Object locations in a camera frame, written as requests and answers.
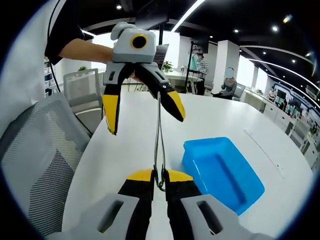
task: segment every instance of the hand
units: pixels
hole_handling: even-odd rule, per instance
[[[129,78],[132,78],[132,79],[134,79],[134,80],[136,80],[136,81],[138,81],[138,82],[143,84],[143,82],[138,77],[136,77],[135,72],[131,73]]]

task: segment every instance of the blue tray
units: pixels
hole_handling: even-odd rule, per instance
[[[210,194],[242,214],[265,192],[244,156],[227,137],[184,143],[183,165],[202,194]]]

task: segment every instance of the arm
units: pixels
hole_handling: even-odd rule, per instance
[[[70,41],[59,53],[59,56],[66,59],[107,63],[112,60],[112,48],[94,44],[76,38]]]
[[[202,74],[207,74],[209,69],[209,64],[207,60],[202,61],[200,64],[198,64],[198,72]]]
[[[45,55],[54,65],[62,58],[99,63],[112,60],[111,48],[84,41],[84,37],[77,23],[73,1],[67,0],[53,25]]]
[[[225,96],[225,97],[226,96],[233,96],[235,94],[236,89],[237,89],[237,82],[235,81],[232,86],[232,90],[223,92],[223,96]]]

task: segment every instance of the stand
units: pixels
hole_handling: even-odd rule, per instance
[[[190,48],[190,55],[189,55],[189,62],[188,62],[188,68],[186,70],[186,77],[185,77],[185,82],[184,82],[184,90],[187,92],[187,84],[188,84],[188,77],[190,73],[190,64],[191,64],[191,57],[192,57],[192,52],[194,49],[194,46],[197,45],[194,41],[191,41],[191,48]]]

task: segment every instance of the gray chair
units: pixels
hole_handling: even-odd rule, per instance
[[[98,69],[64,75],[63,88],[72,111],[94,133],[102,116],[102,84]]]
[[[102,107],[98,69],[68,73],[63,76],[64,96],[74,113]]]
[[[232,100],[239,102],[240,99],[241,99],[242,94],[244,93],[245,88],[246,88],[245,85],[237,83],[235,92],[234,92],[233,97],[232,97]]]
[[[69,187],[89,140],[62,93],[28,108],[0,139],[6,183],[43,236],[62,230]]]
[[[293,131],[290,134],[290,138],[298,148],[302,147],[309,130],[310,127],[308,124],[304,123],[300,119],[296,120]]]

